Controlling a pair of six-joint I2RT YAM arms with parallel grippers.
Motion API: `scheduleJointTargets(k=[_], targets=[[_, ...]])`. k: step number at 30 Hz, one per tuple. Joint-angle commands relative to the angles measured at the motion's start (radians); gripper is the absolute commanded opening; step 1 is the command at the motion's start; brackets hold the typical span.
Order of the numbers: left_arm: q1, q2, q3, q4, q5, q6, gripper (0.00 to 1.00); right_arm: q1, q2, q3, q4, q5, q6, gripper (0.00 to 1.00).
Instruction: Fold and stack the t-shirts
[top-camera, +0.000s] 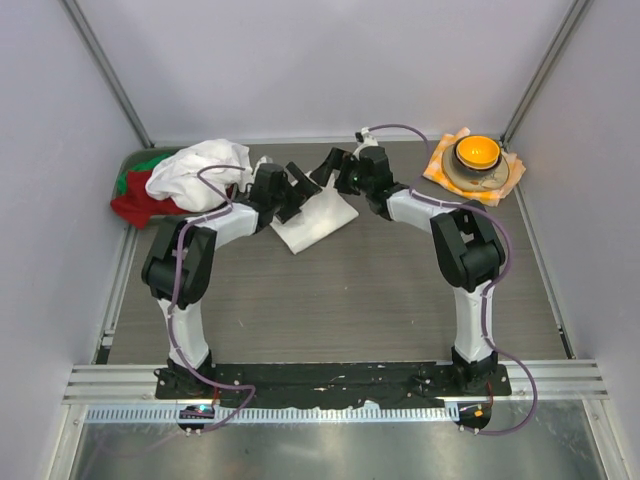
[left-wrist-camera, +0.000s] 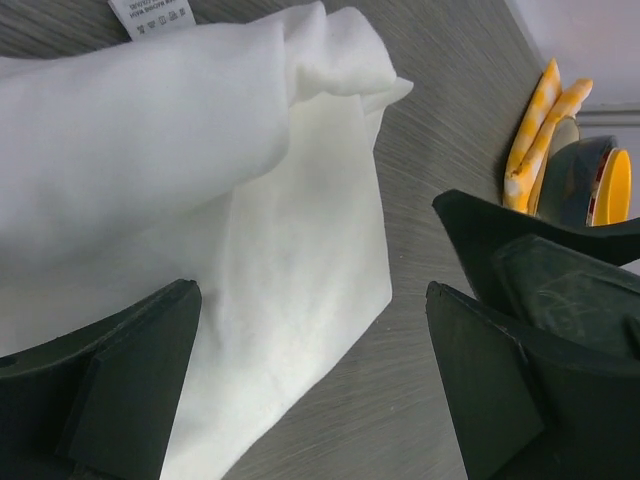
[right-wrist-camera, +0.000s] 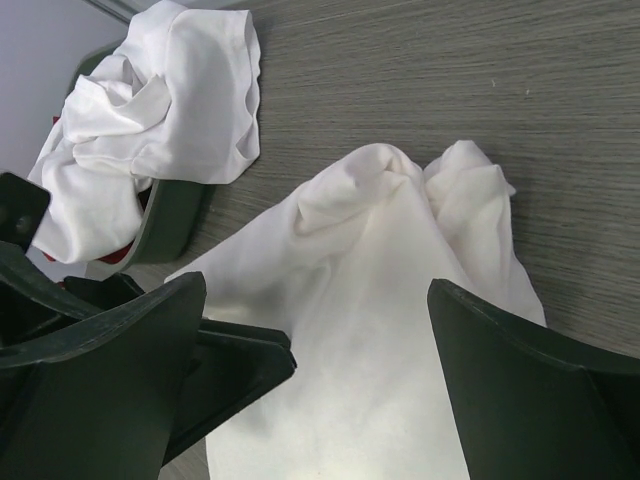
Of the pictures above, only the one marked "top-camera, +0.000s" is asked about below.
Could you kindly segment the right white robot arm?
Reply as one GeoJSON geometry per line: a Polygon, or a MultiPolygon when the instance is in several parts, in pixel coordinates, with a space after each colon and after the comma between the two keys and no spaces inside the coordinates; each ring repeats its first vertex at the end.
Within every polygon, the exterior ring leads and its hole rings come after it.
{"type": "Polygon", "coordinates": [[[311,179],[342,194],[363,195],[380,217],[414,226],[432,236],[437,264],[453,288],[456,337],[451,380],[465,395],[477,393],[497,371],[492,335],[495,283],[506,260],[504,248],[477,202],[456,204],[418,194],[397,182],[385,149],[366,146],[352,154],[333,148],[311,179]]]}

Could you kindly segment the white t-shirt with robot print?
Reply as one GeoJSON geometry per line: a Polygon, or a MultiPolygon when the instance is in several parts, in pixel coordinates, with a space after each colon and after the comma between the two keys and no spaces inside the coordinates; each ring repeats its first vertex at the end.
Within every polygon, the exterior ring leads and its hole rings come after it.
{"type": "Polygon", "coordinates": [[[359,212],[334,188],[335,175],[286,223],[274,218],[271,228],[296,255],[354,221],[359,212]]]}

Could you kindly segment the yellow checkered cloth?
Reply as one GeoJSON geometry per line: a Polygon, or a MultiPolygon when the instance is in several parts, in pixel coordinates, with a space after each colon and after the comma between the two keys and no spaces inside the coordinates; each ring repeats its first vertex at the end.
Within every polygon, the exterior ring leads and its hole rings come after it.
{"type": "Polygon", "coordinates": [[[516,153],[507,153],[496,140],[463,128],[442,136],[423,176],[460,197],[495,207],[525,171],[516,153]]]}

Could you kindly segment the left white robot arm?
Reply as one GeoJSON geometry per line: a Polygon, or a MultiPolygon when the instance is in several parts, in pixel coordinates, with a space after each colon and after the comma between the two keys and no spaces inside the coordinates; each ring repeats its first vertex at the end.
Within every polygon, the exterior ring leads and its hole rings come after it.
{"type": "Polygon", "coordinates": [[[216,249],[260,232],[273,219],[291,220],[327,186],[329,176],[325,167],[304,175],[293,162],[284,167],[264,163],[247,190],[233,198],[225,196],[222,206],[193,218],[166,216],[160,221],[141,277],[167,325],[167,366],[155,372],[163,398],[200,399],[215,389],[201,300],[209,287],[216,249]]]}

